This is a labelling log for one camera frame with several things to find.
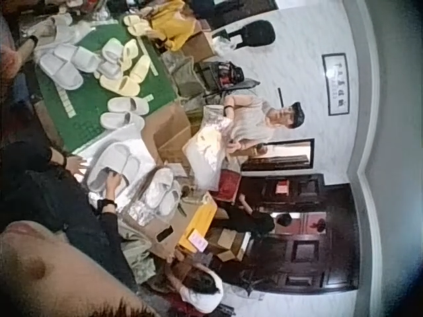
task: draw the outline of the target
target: white plastic bag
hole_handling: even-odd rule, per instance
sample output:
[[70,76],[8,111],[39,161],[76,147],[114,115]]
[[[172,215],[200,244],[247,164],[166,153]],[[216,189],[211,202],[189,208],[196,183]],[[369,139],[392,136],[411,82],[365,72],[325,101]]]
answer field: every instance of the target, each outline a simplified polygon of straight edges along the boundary
[[201,190],[218,190],[221,165],[226,152],[226,133],[232,124],[232,120],[214,109],[204,107],[200,130],[183,147],[196,185]]

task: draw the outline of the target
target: black sleeve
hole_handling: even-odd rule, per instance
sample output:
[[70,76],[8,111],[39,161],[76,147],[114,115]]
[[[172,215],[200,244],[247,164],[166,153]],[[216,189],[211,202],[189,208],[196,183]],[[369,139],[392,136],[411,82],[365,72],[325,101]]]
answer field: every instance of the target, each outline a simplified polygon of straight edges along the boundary
[[7,172],[41,171],[51,159],[49,147],[32,142],[15,142],[0,150],[1,169]]
[[100,215],[100,224],[103,231],[107,235],[110,243],[112,256],[114,258],[119,280],[127,285],[132,291],[137,291],[137,283],[135,282],[132,269],[126,261],[120,243],[122,238],[118,231],[118,216],[114,213],[102,213]]

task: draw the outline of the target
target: white shirt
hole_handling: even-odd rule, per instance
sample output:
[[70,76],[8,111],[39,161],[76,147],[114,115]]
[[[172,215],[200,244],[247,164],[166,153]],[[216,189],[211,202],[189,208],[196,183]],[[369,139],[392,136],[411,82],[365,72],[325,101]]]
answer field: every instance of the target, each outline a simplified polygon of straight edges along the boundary
[[213,312],[223,298],[223,282],[216,273],[209,270],[208,273],[214,278],[216,287],[219,289],[219,292],[213,295],[198,294],[185,286],[181,287],[179,293],[184,302],[190,303],[195,307],[196,310],[202,312],[203,314],[209,314]]
[[234,110],[234,141],[255,140],[267,143],[273,137],[274,129],[266,125],[266,114],[271,107],[263,99],[253,96],[248,106],[236,107]]

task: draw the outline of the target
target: green cutting mat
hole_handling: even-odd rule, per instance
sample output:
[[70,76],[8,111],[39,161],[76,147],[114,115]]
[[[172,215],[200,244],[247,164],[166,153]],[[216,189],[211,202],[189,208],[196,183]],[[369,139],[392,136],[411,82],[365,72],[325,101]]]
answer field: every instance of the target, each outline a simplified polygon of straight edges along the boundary
[[[110,24],[98,26],[79,45],[95,52],[99,51],[110,38],[117,38],[121,43],[125,44],[132,37],[121,24]],[[154,48],[148,40],[144,40],[144,44],[151,61],[159,73],[158,76],[154,76],[150,70],[147,78],[141,84],[141,92],[139,94],[139,97],[153,95],[154,99],[149,101],[150,113],[152,113],[175,100],[176,94],[172,88],[171,81],[165,73],[164,65],[158,58]],[[83,73],[82,75],[84,78],[83,86],[77,90],[66,91],[76,113],[70,118],[68,115],[69,106],[66,105],[67,109],[65,109],[54,82],[41,69],[36,68],[36,76],[44,103],[68,151],[78,149],[104,131],[99,122],[100,115],[107,111],[107,102],[111,98],[118,96],[103,89],[92,74]]]

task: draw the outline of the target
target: picture frame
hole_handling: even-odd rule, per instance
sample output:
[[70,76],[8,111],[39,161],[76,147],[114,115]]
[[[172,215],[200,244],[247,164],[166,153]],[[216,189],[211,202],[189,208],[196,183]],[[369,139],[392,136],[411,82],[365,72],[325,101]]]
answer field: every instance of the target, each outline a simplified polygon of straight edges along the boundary
[[350,78],[345,53],[323,54],[328,115],[342,116],[350,113]]

